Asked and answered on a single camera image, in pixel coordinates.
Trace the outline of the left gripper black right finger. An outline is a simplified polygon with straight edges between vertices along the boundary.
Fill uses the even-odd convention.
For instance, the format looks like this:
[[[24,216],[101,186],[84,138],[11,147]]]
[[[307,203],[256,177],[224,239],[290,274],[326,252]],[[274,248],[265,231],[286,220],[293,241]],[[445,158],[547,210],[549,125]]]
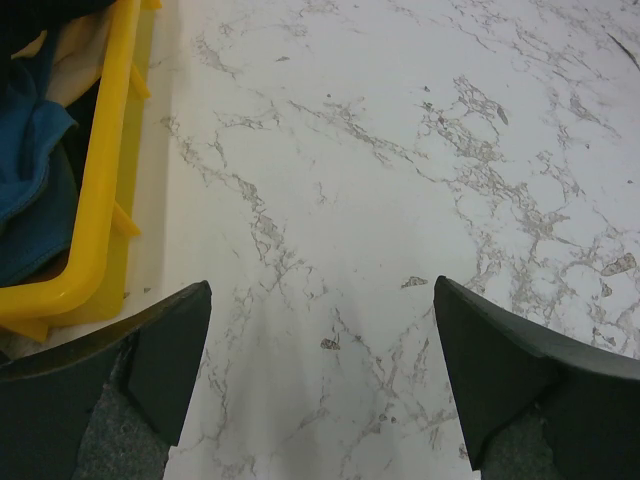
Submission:
[[[638,360],[522,318],[445,276],[434,310],[473,470],[531,415],[542,423],[529,430],[559,477],[638,478]]]

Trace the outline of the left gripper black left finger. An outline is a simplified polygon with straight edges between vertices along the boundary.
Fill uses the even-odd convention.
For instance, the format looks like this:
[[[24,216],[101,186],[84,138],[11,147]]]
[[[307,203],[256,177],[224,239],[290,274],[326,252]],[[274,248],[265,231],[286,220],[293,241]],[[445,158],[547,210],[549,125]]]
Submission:
[[[162,478],[210,315],[201,281],[71,342],[4,358],[2,478]]]

